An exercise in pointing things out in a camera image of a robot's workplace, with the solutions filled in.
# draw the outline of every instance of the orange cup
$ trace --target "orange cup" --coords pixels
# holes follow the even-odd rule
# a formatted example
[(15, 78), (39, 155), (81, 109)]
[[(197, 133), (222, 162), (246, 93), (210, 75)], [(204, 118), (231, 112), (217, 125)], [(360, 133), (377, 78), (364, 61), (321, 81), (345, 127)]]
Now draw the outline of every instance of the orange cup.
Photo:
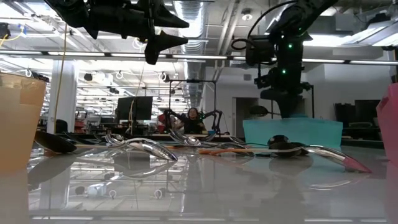
[(45, 82), (0, 73), (0, 174), (26, 169), (44, 94)]

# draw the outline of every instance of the woman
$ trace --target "woman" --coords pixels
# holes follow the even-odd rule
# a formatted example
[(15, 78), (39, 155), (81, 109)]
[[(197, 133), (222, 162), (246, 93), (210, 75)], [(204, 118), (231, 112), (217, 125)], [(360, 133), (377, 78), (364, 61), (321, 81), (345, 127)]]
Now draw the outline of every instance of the woman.
[(188, 117), (180, 115), (177, 118), (181, 123), (177, 124), (174, 128), (181, 129), (184, 127), (185, 134), (201, 134), (202, 131), (206, 131), (206, 127), (199, 118), (199, 112), (196, 108), (188, 110)]

